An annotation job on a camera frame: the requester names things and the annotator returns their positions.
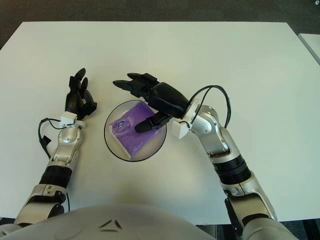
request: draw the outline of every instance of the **gray carpet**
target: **gray carpet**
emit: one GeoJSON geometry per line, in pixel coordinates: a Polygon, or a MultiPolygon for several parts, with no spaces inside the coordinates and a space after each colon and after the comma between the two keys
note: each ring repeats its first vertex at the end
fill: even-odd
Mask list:
{"type": "Polygon", "coordinates": [[[314,0],[0,0],[0,47],[27,21],[287,22],[320,34],[314,0]]]}

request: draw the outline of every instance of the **metal arm segment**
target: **metal arm segment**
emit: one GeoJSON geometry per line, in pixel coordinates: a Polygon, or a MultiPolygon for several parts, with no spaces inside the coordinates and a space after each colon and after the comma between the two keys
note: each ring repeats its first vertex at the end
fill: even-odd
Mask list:
{"type": "Polygon", "coordinates": [[[225,205],[236,232],[245,233],[242,238],[250,240],[271,236],[271,232],[273,239],[296,239],[277,222],[274,208],[231,135],[220,125],[216,111],[203,105],[191,131],[198,136],[220,178],[227,195],[225,205]]]}
{"type": "Polygon", "coordinates": [[[27,226],[64,213],[61,205],[66,200],[67,186],[79,156],[83,133],[76,127],[64,128],[58,134],[58,146],[15,224],[27,226]]]}

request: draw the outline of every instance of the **clear glass bowl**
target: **clear glass bowl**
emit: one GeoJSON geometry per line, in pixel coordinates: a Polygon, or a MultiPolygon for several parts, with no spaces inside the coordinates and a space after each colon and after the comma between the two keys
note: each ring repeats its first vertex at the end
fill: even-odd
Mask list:
{"type": "Polygon", "coordinates": [[[140,100],[131,100],[131,101],[126,101],[120,104],[119,106],[117,106],[110,113],[104,125],[104,140],[105,140],[106,146],[116,157],[129,162],[138,162],[138,161],[143,161],[150,158],[164,144],[166,135],[167,135],[167,125],[165,125],[162,128],[160,128],[160,131],[158,132],[158,134],[155,135],[147,144],[145,144],[143,148],[141,148],[131,159],[127,156],[127,154],[124,152],[124,150],[119,145],[119,143],[116,142],[114,136],[110,134],[108,126],[115,120],[121,118],[123,114],[125,114],[135,105],[137,105],[138,102],[140,102],[140,100]]]}

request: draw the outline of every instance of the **tissue box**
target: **tissue box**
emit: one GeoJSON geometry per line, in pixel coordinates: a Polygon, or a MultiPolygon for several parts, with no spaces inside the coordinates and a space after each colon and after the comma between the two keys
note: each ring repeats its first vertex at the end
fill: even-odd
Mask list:
{"type": "Polygon", "coordinates": [[[133,158],[160,131],[159,129],[152,129],[147,132],[138,133],[135,130],[135,126],[138,123],[154,114],[154,111],[145,102],[140,101],[122,117],[109,125],[110,133],[121,145],[129,159],[133,158]]]}

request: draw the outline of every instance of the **black cable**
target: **black cable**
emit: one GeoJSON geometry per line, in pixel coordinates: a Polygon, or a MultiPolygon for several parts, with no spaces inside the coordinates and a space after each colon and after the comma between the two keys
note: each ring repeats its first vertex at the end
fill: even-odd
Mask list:
{"type": "Polygon", "coordinates": [[[180,123],[186,123],[188,129],[190,128],[190,124],[189,124],[187,121],[180,121],[179,124],[180,124],[180,123]]]}
{"type": "Polygon", "coordinates": [[[205,92],[205,94],[204,94],[204,96],[203,96],[203,98],[202,98],[202,101],[201,101],[201,103],[200,103],[200,105],[199,105],[199,107],[198,107],[198,110],[196,111],[196,113],[195,113],[195,116],[194,116],[194,118],[192,119],[192,121],[191,121],[191,124],[194,122],[194,120],[196,119],[196,117],[197,117],[197,115],[198,115],[198,113],[199,113],[199,111],[200,111],[200,108],[202,107],[202,104],[204,103],[204,100],[205,100],[205,98],[206,98],[206,95],[207,95],[207,93],[210,91],[210,89],[212,89],[212,88],[215,88],[215,89],[219,89],[222,93],[223,93],[223,95],[224,95],[224,97],[225,97],[225,100],[226,100],[226,107],[227,107],[227,114],[226,114],[226,120],[225,120],[225,124],[224,124],[224,128],[227,128],[227,126],[228,126],[228,124],[229,124],[229,122],[230,122],[230,119],[231,119],[231,105],[230,105],[230,100],[229,100],[229,97],[228,97],[228,94],[227,94],[227,92],[226,92],[226,90],[222,87],[222,86],[219,86],[219,85],[208,85],[208,86],[205,86],[205,87],[203,87],[203,88],[201,88],[200,90],[198,90],[195,94],[193,94],[193,96],[190,98],[190,100],[189,100],[189,105],[191,104],[191,102],[193,101],[193,99],[200,93],[200,92],[202,92],[203,90],[205,90],[205,89],[208,89],[206,92],[205,92]]]}
{"type": "Polygon", "coordinates": [[[70,200],[68,193],[66,193],[66,199],[68,200],[68,212],[70,212],[70,200]]]}
{"type": "MultiPolygon", "coordinates": [[[[46,117],[46,118],[42,119],[42,120],[39,122],[39,126],[38,126],[38,138],[39,138],[39,142],[40,142],[41,147],[43,148],[43,150],[45,151],[45,153],[46,153],[46,155],[48,156],[49,159],[51,159],[51,155],[50,155],[50,153],[48,152],[47,145],[46,145],[46,143],[44,142],[44,140],[43,140],[43,138],[41,137],[41,134],[40,134],[40,129],[41,129],[42,124],[45,123],[45,122],[49,122],[50,125],[51,125],[54,129],[57,129],[57,130],[61,130],[61,129],[65,129],[65,128],[66,128],[66,126],[64,126],[64,127],[55,127],[51,121],[60,122],[60,120],[58,120],[58,119],[47,118],[47,117],[46,117]]],[[[75,124],[75,122],[76,122],[76,119],[74,119],[73,123],[67,124],[67,126],[71,126],[71,125],[75,124]]],[[[70,200],[69,200],[69,195],[68,195],[68,193],[66,193],[66,199],[67,199],[67,201],[68,201],[68,211],[70,212],[70,200]]]]}

